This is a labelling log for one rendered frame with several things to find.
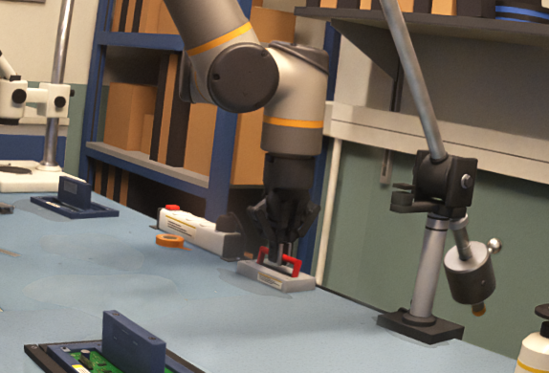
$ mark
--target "yellow stripe on bottle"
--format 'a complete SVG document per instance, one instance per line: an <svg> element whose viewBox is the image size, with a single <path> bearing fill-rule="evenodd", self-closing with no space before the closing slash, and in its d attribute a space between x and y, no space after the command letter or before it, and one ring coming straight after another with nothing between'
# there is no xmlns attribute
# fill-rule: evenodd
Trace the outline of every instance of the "yellow stripe on bottle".
<svg viewBox="0 0 549 373"><path fill-rule="evenodd" d="M534 367L527 366L526 364L521 362L519 359L516 360L516 364L518 364L518 366L522 367L524 370L530 373L549 373L549 370L540 370L540 369L535 369Z"/></svg>
<svg viewBox="0 0 549 373"><path fill-rule="evenodd" d="M263 116L263 122L276 126L300 127L302 129L321 129L324 126L324 121L296 121L293 119L273 118L267 115Z"/></svg>
<svg viewBox="0 0 549 373"><path fill-rule="evenodd" d="M203 52L207 52L210 49L216 48L222 45L223 43L227 43L235 39L241 34L244 34L245 32L249 31L251 28L252 28L252 24L248 22L245 25L242 25L240 28L237 28L232 32L224 34L223 36L217 37L216 39L213 39L208 43L205 43L203 45L197 46L196 48L188 50L187 55L194 56L194 55L202 54Z"/></svg>

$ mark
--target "brass tip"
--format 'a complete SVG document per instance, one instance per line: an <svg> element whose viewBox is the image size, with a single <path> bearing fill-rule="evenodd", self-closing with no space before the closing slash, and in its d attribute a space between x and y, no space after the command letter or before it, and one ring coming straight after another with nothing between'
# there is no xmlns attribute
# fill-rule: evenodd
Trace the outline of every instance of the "brass tip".
<svg viewBox="0 0 549 373"><path fill-rule="evenodd" d="M484 302L474 304L473 306L471 306L471 310L475 316L480 318L482 315L486 313L486 305L484 304Z"/></svg>

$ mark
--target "workbench surface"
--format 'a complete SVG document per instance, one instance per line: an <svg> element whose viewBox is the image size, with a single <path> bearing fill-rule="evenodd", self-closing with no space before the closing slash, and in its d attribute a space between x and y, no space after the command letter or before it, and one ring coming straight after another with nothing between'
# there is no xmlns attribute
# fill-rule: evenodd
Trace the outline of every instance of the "workbench surface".
<svg viewBox="0 0 549 373"><path fill-rule="evenodd" d="M94 193L118 218L69 220L0 194L0 372L38 373L24 344L97 340L118 310L211 373L513 373L460 340L433 346L376 325L377 312L316 289L282 294L188 244L155 244L154 220Z"/></svg>

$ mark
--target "red handle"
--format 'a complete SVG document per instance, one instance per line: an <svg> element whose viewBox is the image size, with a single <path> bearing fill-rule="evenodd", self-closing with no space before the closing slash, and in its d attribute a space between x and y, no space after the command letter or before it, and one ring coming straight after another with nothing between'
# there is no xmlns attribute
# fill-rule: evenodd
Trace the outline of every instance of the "red handle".
<svg viewBox="0 0 549 373"><path fill-rule="evenodd" d="M269 248L261 246L259 248L259 254L257 255L257 264L262 265L263 260L265 260L265 254L269 252ZM301 260L291 257L288 254L282 254L282 260L294 265L294 270L292 271L292 277L298 277L299 271L301 270Z"/></svg>

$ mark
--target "green circuit board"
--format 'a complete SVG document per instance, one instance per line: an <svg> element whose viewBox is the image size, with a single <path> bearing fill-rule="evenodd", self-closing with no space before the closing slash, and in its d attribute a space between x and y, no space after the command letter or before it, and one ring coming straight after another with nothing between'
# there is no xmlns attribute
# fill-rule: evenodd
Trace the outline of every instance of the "green circuit board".
<svg viewBox="0 0 549 373"><path fill-rule="evenodd" d="M76 359L77 364L81 364L79 362L80 352L73 352L70 355ZM117 367L115 367L112 363L106 360L99 352L96 352L96 351L90 352L90 361L94 366L94 368L91 370L92 373L126 373L121 371ZM173 370L165 367L164 373L173 373Z"/></svg>

